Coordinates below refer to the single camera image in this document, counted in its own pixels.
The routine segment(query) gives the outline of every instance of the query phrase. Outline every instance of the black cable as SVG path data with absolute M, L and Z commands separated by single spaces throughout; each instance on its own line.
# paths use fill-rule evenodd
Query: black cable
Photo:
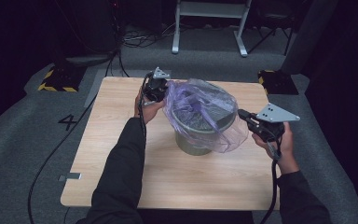
M 75 35 L 76 39 L 88 50 L 90 50 L 91 52 L 94 52 L 94 53 L 99 53 L 99 54 L 106 54 L 106 57 L 103 58 L 103 59 L 97 59 L 97 60 L 93 60 L 93 61 L 88 61 L 88 62 L 82 62 L 82 63 L 76 63 L 76 62 L 71 62 L 71 61 L 68 61 L 69 63 L 73 64 L 74 66 L 76 67 L 89 67 L 89 66 L 94 66 L 94 65 L 97 65 L 97 64 L 101 64 L 101 63 L 105 63 L 107 61 L 109 61 L 112 57 L 115 57 L 115 54 L 117 53 L 117 47 L 114 47 L 113 49 L 111 50 L 108 50 L 108 51 L 98 51 L 96 49 L 93 49 L 91 48 L 90 46 L 88 46 L 84 41 L 83 39 L 77 34 L 74 26 L 72 25 L 71 22 L 69 22 L 69 19 L 68 17 L 66 16 L 65 12 L 63 11 L 62 7 L 60 6 L 60 4 L 57 2 L 57 0 L 54 0 L 56 6 L 58 7 L 59 11 L 61 12 L 61 14 L 63 15 L 63 17 L 65 18 L 65 21 L 66 23 L 68 24 L 69 28 L 71 29 L 72 33 Z
M 66 209 L 66 212 L 65 212 L 65 216 L 63 217 L 63 224 L 66 224 L 66 217 L 68 216 L 68 213 L 69 213 L 69 209 L 71 207 L 68 207 L 68 209 Z
M 117 55 L 118 55 L 118 63 L 119 63 L 119 65 L 120 65 L 120 67 L 121 67 L 121 71 L 123 71 L 124 74 L 126 74 L 127 77 L 130 77 L 130 76 L 127 74 L 126 70 L 124 69 L 124 65 L 123 65 L 123 62 L 122 62 L 122 60 L 121 60 L 121 50 L 119 50 L 119 51 L 117 52 Z
M 111 16 L 113 18 L 112 21 L 112 26 L 116 28 L 116 31 L 118 34 L 120 34 L 121 31 L 121 24 L 119 23 L 119 21 L 117 20 L 117 17 L 119 17 L 121 19 L 121 17 L 123 15 L 121 15 L 119 13 L 119 10 L 116 11 L 115 9 L 120 8 L 120 3 L 118 2 L 118 0 L 106 0 L 107 4 L 112 8 L 111 10 Z
M 282 138 L 281 141 L 279 139 L 277 139 L 277 137 L 270 132 L 267 129 L 264 129 L 264 131 L 268 132 L 269 134 L 271 134 L 272 139 L 276 142 L 277 144 L 277 154 L 280 157 L 282 155 L 281 153 L 281 142 L 282 142 Z M 272 172 L 272 200 L 271 200 L 271 204 L 269 206 L 269 209 L 267 211 L 267 213 L 264 215 L 263 219 L 261 220 L 260 224 L 264 224 L 266 223 L 267 219 L 269 218 L 269 216 L 272 214 L 272 211 L 274 210 L 275 207 L 275 203 L 277 200 L 277 188 L 278 188 L 278 178 L 277 178 L 277 163 L 278 160 L 273 159 L 272 164 L 271 164 L 271 172 Z
M 267 213 L 264 215 L 263 219 L 261 220 L 260 224 L 264 224 L 266 223 L 267 219 L 269 218 L 269 216 L 272 214 L 272 211 L 274 210 L 275 207 L 275 203 L 277 200 L 277 187 L 278 187 L 278 183 L 277 183 L 277 169 L 276 169 L 276 165 L 277 165 L 277 160 L 273 160 L 272 164 L 271 164 L 271 172 L 272 172 L 272 201 L 271 204 L 269 206 L 269 209 L 267 211 Z
M 113 60 L 111 60 L 109 63 L 110 63 L 110 75 L 113 77 L 114 75 L 113 75 L 113 64 L 112 64 L 112 61 L 113 61 Z
M 109 65 L 112 63 L 113 58 L 110 59 L 109 64 L 106 67 L 106 72 L 105 72 L 105 76 L 107 76 L 107 72 L 108 72 L 108 68 Z M 89 109 L 91 108 L 92 104 L 94 103 L 95 99 L 97 98 L 98 94 L 95 94 L 94 98 L 91 100 L 91 102 L 89 103 L 89 105 L 87 106 L 87 108 L 83 111 L 83 113 L 80 115 L 80 118 L 77 120 L 77 122 L 74 124 L 74 126 L 71 128 L 71 130 L 69 130 L 69 132 L 66 134 L 66 136 L 60 141 L 60 143 L 51 151 L 51 153 L 48 155 L 48 157 L 45 159 L 45 161 L 43 162 L 42 166 L 39 168 L 36 176 L 34 177 L 34 181 L 31 184 L 30 190 L 28 192 L 28 199 L 27 199 L 27 210 L 28 210 L 28 218 L 30 219 L 31 224 L 34 224 L 34 218 L 32 215 L 32 207 L 31 207 L 31 202 L 32 202 L 32 193 L 34 191 L 34 185 L 36 184 L 36 180 L 37 178 L 40 176 L 40 174 L 42 173 L 43 169 L 45 168 L 46 164 L 48 163 L 48 161 L 50 160 L 50 158 L 54 155 L 54 153 L 58 150 L 58 148 L 62 145 L 62 143 L 69 137 L 69 135 L 72 133 L 72 131 L 75 129 L 75 127 L 77 127 L 77 124 L 80 123 L 80 121 L 84 118 L 84 116 L 86 115 L 87 111 L 89 111 Z
M 142 86 L 141 86 L 141 96 L 140 96 L 140 99 L 139 99 L 139 102 L 138 102 L 139 117 L 141 119 L 141 127 L 142 127 L 142 132 L 144 133 L 145 141 L 146 141 L 146 124 L 145 124 L 144 111 L 143 111 L 143 107 L 144 107 L 144 103 L 145 103 L 145 100 L 144 100 L 144 97 L 145 97 L 145 83 L 146 83 L 147 79 L 150 78 L 151 76 L 153 76 L 152 72 L 147 73 L 145 75 L 144 82 L 142 83 Z
M 169 27 L 167 27 L 161 34 L 161 36 L 157 36 L 157 35 L 153 35 L 153 34 L 148 34 L 148 35 L 140 35 L 139 31 L 128 31 L 124 36 L 123 36 L 123 45 L 128 47 L 128 48 L 146 48 L 150 45 L 153 45 L 155 43 L 157 43 L 157 41 L 164 39 L 165 37 L 169 36 L 169 35 L 173 35 L 174 33 L 165 35 L 164 33 L 169 31 L 169 29 L 173 26 L 174 24 L 170 25 Z M 129 43 L 130 41 L 135 41 L 137 40 L 138 43 L 137 44 L 132 44 Z

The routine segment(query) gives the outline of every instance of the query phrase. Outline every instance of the person's right hand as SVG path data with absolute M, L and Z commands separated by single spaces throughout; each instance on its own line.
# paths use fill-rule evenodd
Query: person's right hand
M 141 95 L 142 95 L 142 88 L 139 89 L 138 95 L 135 98 L 135 104 L 134 104 L 134 117 L 135 118 L 139 118 L 139 100 L 141 99 Z M 145 102 L 149 102 L 149 99 L 147 99 L 147 97 L 144 96 L 144 101 Z M 146 105 L 143 106 L 143 112 L 144 112 L 144 121 L 145 124 L 147 124 L 150 120 L 152 120 L 156 115 L 159 109 L 161 109 L 164 106 L 164 102 L 158 102 L 158 103 L 154 103 L 152 105 Z
M 281 142 L 281 158 L 278 160 L 278 166 L 281 169 L 281 174 L 289 174 L 296 171 L 299 171 L 298 164 L 295 160 L 295 156 L 293 154 L 293 133 L 290 129 L 290 125 L 288 122 L 284 122 L 284 134 L 282 136 Z M 255 143 L 264 148 L 267 151 L 267 154 L 272 158 L 272 155 L 269 151 L 269 146 L 267 143 L 263 142 L 263 140 L 255 133 L 252 134 L 252 137 L 255 140 Z M 275 142 L 271 143 L 275 148 L 277 148 L 277 144 Z

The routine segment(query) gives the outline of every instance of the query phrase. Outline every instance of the black curtain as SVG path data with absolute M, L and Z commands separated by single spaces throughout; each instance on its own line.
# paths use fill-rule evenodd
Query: black curtain
M 302 73 L 313 113 L 358 195 L 358 1 L 338 2 Z
M 49 15 L 66 57 L 86 52 L 53 1 L 35 2 L 41 5 L 43 15 L 36 15 L 29 1 L 0 1 L 0 116 L 26 95 L 23 88 L 30 77 L 52 63 L 40 37 L 49 31 L 42 29 L 37 16 Z M 59 2 L 69 21 L 76 24 L 68 1 Z

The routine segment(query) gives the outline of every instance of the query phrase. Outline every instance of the black sleeve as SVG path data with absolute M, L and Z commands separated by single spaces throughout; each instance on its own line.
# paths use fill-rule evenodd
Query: black sleeve
M 310 191 L 308 181 L 300 171 L 282 175 L 278 179 L 278 186 L 282 223 L 332 223 L 327 208 Z
M 129 119 L 111 150 L 91 199 L 86 223 L 142 223 L 137 213 L 145 165 L 140 119 Z

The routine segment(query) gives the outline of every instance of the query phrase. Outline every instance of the gray carpet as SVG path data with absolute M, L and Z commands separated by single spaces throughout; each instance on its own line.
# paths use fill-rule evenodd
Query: gray carpet
M 169 35 L 146 48 L 123 47 L 122 61 L 131 77 L 142 77 L 143 71 L 159 66 L 170 71 L 173 78 L 236 82 L 257 82 L 259 70 L 281 67 L 286 41 L 281 32 L 269 37 L 247 58 L 240 56 L 232 32 L 232 28 L 187 30 L 181 35 L 177 55 L 171 54 Z M 257 31 L 249 30 L 242 37 L 248 48 L 260 38 Z M 79 92 L 38 91 L 51 67 L 48 64 L 24 87 L 27 96 L 0 117 L 0 223 L 29 223 L 27 198 L 34 177 L 68 134 L 66 125 L 58 121 L 68 115 L 73 115 L 74 120 L 80 118 L 98 90 L 106 66 L 107 63 L 89 67 Z M 108 76 L 112 75 L 122 75 L 118 58 L 113 60 L 112 70 L 108 72 Z M 300 122 L 292 123 L 296 157 L 313 192 L 329 209 L 333 222 L 358 223 L 358 199 L 353 185 L 327 144 L 304 95 L 309 81 L 302 75 L 292 78 L 299 95 L 268 95 L 268 99 L 301 117 Z M 89 114 L 90 111 L 58 147 L 37 179 L 32 196 L 35 223 L 75 223 L 87 213 L 88 208 L 68 210 L 61 205 L 64 183 L 58 177 L 70 171 Z M 265 211 L 254 211 L 255 223 L 264 214 Z M 281 223 L 279 213 L 274 212 L 268 223 Z

